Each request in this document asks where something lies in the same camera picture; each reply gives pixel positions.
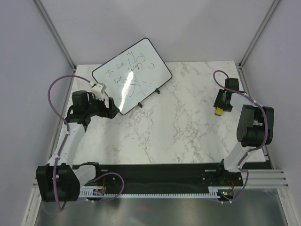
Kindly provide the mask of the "yellow black whiteboard eraser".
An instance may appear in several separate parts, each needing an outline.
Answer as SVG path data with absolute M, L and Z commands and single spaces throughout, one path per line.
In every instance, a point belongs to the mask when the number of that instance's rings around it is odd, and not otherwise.
M 222 108 L 219 108 L 219 107 L 216 107 L 216 108 L 215 108 L 214 114 L 215 114 L 216 116 L 222 116 L 222 114 L 223 114 L 223 109 L 222 109 Z

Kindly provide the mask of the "white whiteboard black frame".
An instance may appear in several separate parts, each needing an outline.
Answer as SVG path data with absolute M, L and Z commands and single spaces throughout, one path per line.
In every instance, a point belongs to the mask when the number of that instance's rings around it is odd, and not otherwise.
M 106 85 L 122 115 L 172 79 L 172 73 L 148 38 L 144 38 L 92 71 Z

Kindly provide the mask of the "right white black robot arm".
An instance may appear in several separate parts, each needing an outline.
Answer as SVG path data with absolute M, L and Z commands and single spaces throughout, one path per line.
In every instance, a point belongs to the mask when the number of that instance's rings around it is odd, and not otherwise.
M 273 139 L 274 108 L 259 106 L 248 100 L 245 92 L 239 90 L 238 79 L 226 78 L 225 88 L 220 89 L 214 102 L 215 115 L 231 112 L 236 108 L 240 112 L 236 131 L 237 143 L 230 154 L 224 158 L 215 174 L 216 182 L 225 186 L 232 178 L 238 178 L 242 166 L 251 153 L 269 145 Z

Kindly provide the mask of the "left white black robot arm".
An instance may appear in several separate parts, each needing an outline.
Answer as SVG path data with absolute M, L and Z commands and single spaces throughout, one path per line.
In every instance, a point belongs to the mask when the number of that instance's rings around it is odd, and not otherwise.
M 94 165 L 84 163 L 73 169 L 73 161 L 91 118 L 113 119 L 118 113 L 112 97 L 101 100 L 93 92 L 73 92 L 72 105 L 64 118 L 66 131 L 47 164 L 36 169 L 42 201 L 73 202 L 78 199 L 81 187 L 88 182 L 94 186 L 101 184 L 103 174 Z

